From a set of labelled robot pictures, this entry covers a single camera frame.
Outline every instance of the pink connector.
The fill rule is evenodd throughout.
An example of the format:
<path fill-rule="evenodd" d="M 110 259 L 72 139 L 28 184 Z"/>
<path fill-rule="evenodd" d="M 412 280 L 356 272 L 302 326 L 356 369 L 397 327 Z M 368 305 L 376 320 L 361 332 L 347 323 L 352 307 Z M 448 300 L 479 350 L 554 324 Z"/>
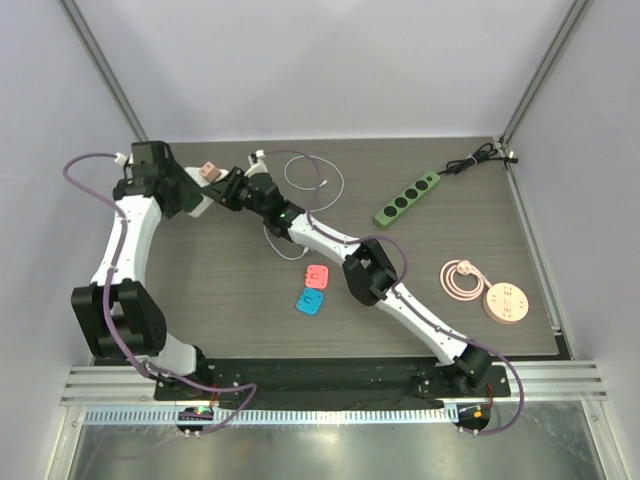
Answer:
<path fill-rule="evenodd" d="M 329 284 L 329 268 L 324 265 L 309 265 L 304 284 L 308 288 L 324 290 Z"/>

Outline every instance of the black mounting plate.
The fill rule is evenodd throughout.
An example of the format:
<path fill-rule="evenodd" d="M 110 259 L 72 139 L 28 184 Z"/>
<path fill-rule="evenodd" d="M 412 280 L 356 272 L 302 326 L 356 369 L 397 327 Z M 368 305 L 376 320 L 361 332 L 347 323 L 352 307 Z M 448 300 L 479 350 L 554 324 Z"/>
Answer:
<path fill-rule="evenodd" d="M 258 410 L 342 411 L 441 408 L 439 399 L 487 395 L 482 386 L 463 394 L 446 369 L 427 358 L 221 359 L 210 360 L 219 387 L 254 382 L 256 396 L 248 406 Z M 491 366 L 487 381 L 494 397 L 511 395 L 504 367 Z M 158 401 L 177 392 L 156 389 Z M 220 406 L 236 408 L 244 393 L 221 395 Z"/>

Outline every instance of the green power strip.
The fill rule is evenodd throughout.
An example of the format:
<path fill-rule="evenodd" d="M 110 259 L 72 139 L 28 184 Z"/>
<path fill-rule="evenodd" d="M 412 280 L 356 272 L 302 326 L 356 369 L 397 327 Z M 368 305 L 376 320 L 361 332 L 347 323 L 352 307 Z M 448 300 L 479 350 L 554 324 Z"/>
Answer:
<path fill-rule="evenodd" d="M 380 229 L 386 230 L 400 217 L 429 193 L 440 181 L 436 172 L 426 172 L 419 179 L 409 185 L 404 192 L 391 200 L 382 210 L 373 216 L 373 223 Z"/>

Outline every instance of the wood grain surface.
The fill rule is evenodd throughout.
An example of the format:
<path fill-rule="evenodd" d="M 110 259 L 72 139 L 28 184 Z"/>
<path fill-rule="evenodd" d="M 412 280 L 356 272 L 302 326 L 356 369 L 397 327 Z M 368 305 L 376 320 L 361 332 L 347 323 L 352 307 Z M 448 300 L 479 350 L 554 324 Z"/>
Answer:
<path fill-rule="evenodd" d="M 372 216 L 427 170 L 463 158 L 485 139 L 365 139 L 176 144 L 185 166 L 211 160 L 246 168 L 249 153 L 302 150 L 334 162 L 346 186 L 340 200 L 317 218 L 354 236 L 378 231 Z M 301 206 L 311 195 L 290 187 L 282 169 L 292 155 L 269 156 L 267 163 L 281 191 Z M 323 164 L 320 201 L 339 188 L 337 174 Z M 305 160 L 289 169 L 293 181 L 314 184 Z M 444 321 L 464 334 L 508 355 L 555 354 L 550 323 L 538 280 L 500 162 L 479 165 L 440 184 L 401 218 L 387 234 L 408 251 L 407 287 Z M 276 240 L 288 255 L 300 247 Z M 385 245 L 401 268 L 401 258 Z M 482 301 L 459 302 L 442 290 L 438 275 L 450 259 L 471 260 L 494 283 L 518 285 L 531 309 L 519 324 L 490 320 Z M 325 302 L 316 316 L 295 309 L 306 267 L 330 268 Z M 208 357 L 376 357 L 419 356 L 429 349 L 400 323 L 349 294 L 338 265 L 309 253 L 302 260 L 281 259 L 267 244 L 261 219 L 213 205 L 200 218 L 177 215 L 161 222 L 147 267 L 147 287 L 160 305 L 172 334 L 200 346 Z"/>

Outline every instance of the black power cord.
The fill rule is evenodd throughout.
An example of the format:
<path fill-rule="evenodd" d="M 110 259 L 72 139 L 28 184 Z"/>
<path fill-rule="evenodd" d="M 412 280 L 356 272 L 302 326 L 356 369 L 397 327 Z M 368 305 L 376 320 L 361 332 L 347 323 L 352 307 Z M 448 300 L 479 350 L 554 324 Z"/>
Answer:
<path fill-rule="evenodd" d="M 489 161 L 501 161 L 505 165 L 507 163 L 518 163 L 518 159 L 514 157 L 496 157 L 498 150 L 493 146 L 493 143 L 485 143 L 475 152 L 469 155 L 467 158 L 461 160 L 451 160 L 445 165 L 445 169 L 438 172 L 438 175 L 457 175 L 460 172 L 464 172 L 467 168 L 473 167 L 478 163 L 484 163 Z"/>

